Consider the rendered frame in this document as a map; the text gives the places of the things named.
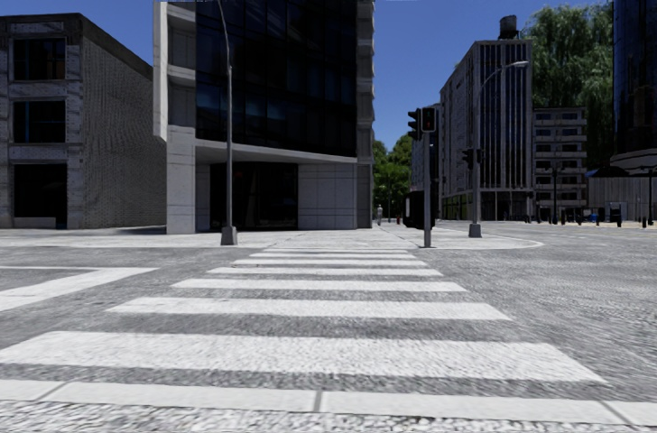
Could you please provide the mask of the traffic light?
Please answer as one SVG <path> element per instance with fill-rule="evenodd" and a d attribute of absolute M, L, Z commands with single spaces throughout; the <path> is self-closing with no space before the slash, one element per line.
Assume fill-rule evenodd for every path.
<path fill-rule="evenodd" d="M 430 135 L 437 129 L 437 108 L 426 106 L 409 111 L 408 116 L 412 119 L 408 122 L 411 130 L 408 135 L 414 142 L 421 143 L 421 165 L 422 186 L 424 191 L 424 247 L 431 247 L 431 225 L 430 225 Z"/>
<path fill-rule="evenodd" d="M 471 153 L 472 156 L 472 219 L 468 228 L 468 236 L 470 238 L 481 238 L 482 237 L 482 227 L 480 225 L 480 212 L 481 212 L 481 201 L 480 201 L 480 163 L 479 156 L 481 154 L 480 149 L 480 100 L 487 83 L 496 75 L 501 74 L 503 71 L 511 68 L 527 68 L 531 62 L 529 60 L 518 60 L 513 63 L 503 65 L 500 68 L 496 69 L 479 87 L 477 95 L 475 96 L 475 120 L 476 120 L 476 130 L 474 133 L 474 147 Z"/>

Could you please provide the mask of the pale concrete building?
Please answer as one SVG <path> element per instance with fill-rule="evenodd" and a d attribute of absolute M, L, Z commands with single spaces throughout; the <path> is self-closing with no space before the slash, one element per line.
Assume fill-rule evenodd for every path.
<path fill-rule="evenodd" d="M 548 168 L 559 161 L 558 220 L 571 221 L 587 205 L 587 119 L 582 107 L 537 107 L 533 111 L 532 144 L 536 216 L 552 218 L 552 178 Z"/>

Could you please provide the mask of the dark glass tower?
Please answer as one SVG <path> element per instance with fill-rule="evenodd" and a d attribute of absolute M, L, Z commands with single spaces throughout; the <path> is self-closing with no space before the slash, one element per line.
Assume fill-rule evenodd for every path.
<path fill-rule="evenodd" d="M 647 218 L 648 177 L 641 167 L 657 165 L 657 0 L 613 0 L 613 155 L 600 167 L 640 181 L 644 194 L 614 194 L 630 204 L 630 217 Z M 653 217 L 657 205 L 653 202 Z"/>

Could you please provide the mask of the glass and concrete tower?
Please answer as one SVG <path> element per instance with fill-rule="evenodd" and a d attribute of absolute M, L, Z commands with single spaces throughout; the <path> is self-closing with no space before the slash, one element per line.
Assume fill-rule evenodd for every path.
<path fill-rule="evenodd" d="M 375 0 L 222 0 L 233 79 L 233 224 L 372 225 Z M 226 223 L 226 44 L 217 0 L 153 3 L 153 131 L 166 228 Z"/>

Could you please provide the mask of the grey brick building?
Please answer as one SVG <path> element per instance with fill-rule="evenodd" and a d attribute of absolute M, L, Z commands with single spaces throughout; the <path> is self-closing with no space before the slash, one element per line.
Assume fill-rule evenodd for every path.
<path fill-rule="evenodd" d="M 82 14 L 0 16 L 0 228 L 165 219 L 152 67 Z"/>

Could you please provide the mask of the grey ribbed office building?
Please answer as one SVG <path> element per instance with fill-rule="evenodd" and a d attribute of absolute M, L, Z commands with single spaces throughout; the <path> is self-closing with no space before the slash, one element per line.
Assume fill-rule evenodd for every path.
<path fill-rule="evenodd" d="M 524 220 L 533 206 L 532 43 L 516 18 L 500 21 L 495 40 L 475 41 L 440 90 L 440 202 L 443 219 L 469 220 L 473 166 L 480 149 L 479 217 Z"/>

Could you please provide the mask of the black bus shelter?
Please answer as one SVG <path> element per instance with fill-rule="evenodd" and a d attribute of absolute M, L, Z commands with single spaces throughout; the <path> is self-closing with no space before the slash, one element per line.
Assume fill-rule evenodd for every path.
<path fill-rule="evenodd" d="M 436 225 L 436 194 L 430 193 L 430 225 Z M 407 193 L 403 199 L 403 224 L 407 227 L 424 229 L 424 191 L 415 190 Z"/>

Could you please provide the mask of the grey street lamp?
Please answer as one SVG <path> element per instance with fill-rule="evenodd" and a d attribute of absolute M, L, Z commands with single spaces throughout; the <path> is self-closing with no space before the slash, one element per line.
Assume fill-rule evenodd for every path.
<path fill-rule="evenodd" d="M 220 20 L 226 44 L 227 70 L 227 162 L 226 162 L 226 223 L 221 228 L 221 244 L 223 246 L 237 245 L 237 231 L 233 224 L 233 79 L 230 61 L 230 44 L 227 31 L 227 21 L 222 0 L 217 0 Z"/>
<path fill-rule="evenodd" d="M 641 170 L 645 171 L 648 177 L 648 214 L 647 214 L 646 223 L 643 226 L 652 226 L 653 225 L 652 180 L 654 174 L 657 172 L 657 165 L 649 168 L 645 168 L 644 166 L 642 166 Z"/>
<path fill-rule="evenodd" d="M 551 166 L 548 168 L 548 171 L 551 173 L 552 178 L 552 218 L 551 223 L 553 225 L 558 224 L 558 190 L 557 190 L 557 179 L 559 174 L 563 171 L 563 167 L 559 161 L 553 161 Z"/>

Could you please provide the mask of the trees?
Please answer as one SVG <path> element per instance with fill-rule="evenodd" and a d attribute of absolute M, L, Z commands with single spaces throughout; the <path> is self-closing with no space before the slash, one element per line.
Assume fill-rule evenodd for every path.
<path fill-rule="evenodd" d="M 533 105 L 586 108 L 591 170 L 613 155 L 613 9 L 613 0 L 545 6 L 523 30 L 532 40 Z"/>
<path fill-rule="evenodd" d="M 402 135 L 387 151 L 383 142 L 372 145 L 374 165 L 374 208 L 381 205 L 383 218 L 402 213 L 403 197 L 410 191 L 412 138 Z"/>

